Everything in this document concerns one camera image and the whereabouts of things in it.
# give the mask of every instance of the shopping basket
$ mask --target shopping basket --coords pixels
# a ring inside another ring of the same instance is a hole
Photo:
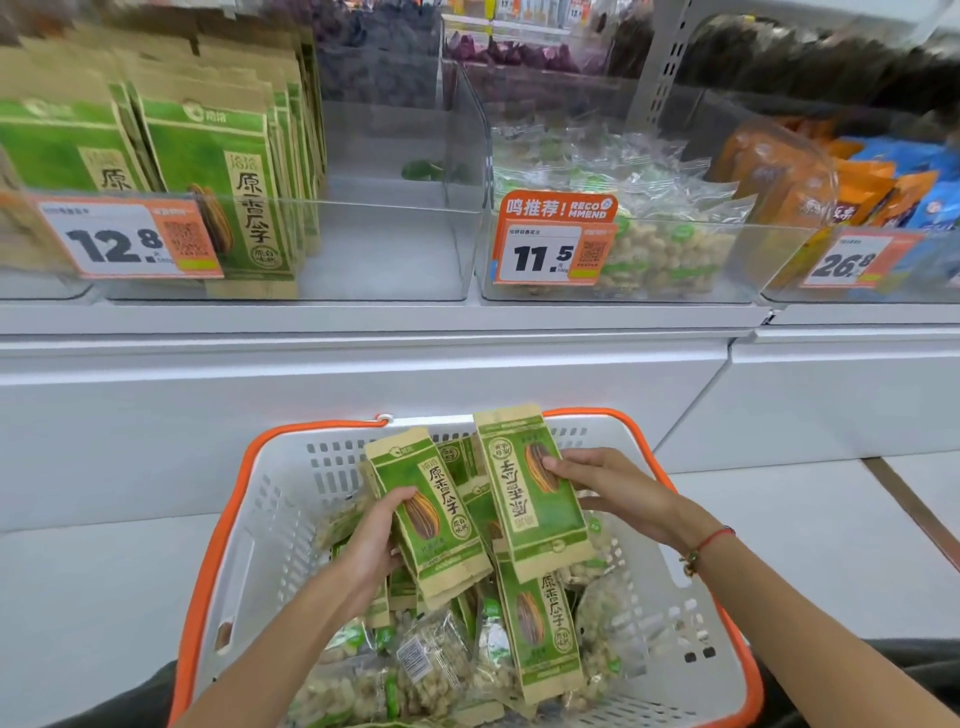
[[[560,448],[622,450],[673,488],[639,427],[611,409],[544,413]],[[180,640],[173,723],[240,655],[320,565],[315,523],[360,486],[357,463],[371,440],[424,425],[437,442],[468,437],[470,415],[278,427],[247,448],[236,487],[206,550]],[[560,720],[612,728],[739,728],[763,699],[756,662],[703,582],[678,578],[660,546],[618,519],[614,568],[633,606],[621,620],[645,644],[644,670],[599,706]]]

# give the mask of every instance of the orange price tag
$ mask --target orange price tag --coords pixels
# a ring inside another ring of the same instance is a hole
[[[611,194],[508,192],[497,218],[493,281],[593,285],[617,232],[616,209]]]
[[[820,258],[802,288],[873,288],[891,273],[922,234],[845,231],[840,228],[829,250]]]
[[[83,278],[221,279],[193,200],[32,196]]]

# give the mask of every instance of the barcode label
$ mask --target barcode label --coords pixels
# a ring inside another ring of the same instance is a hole
[[[418,683],[433,671],[430,658],[426,656],[426,649],[416,637],[397,649],[396,658],[400,660],[411,682]]]

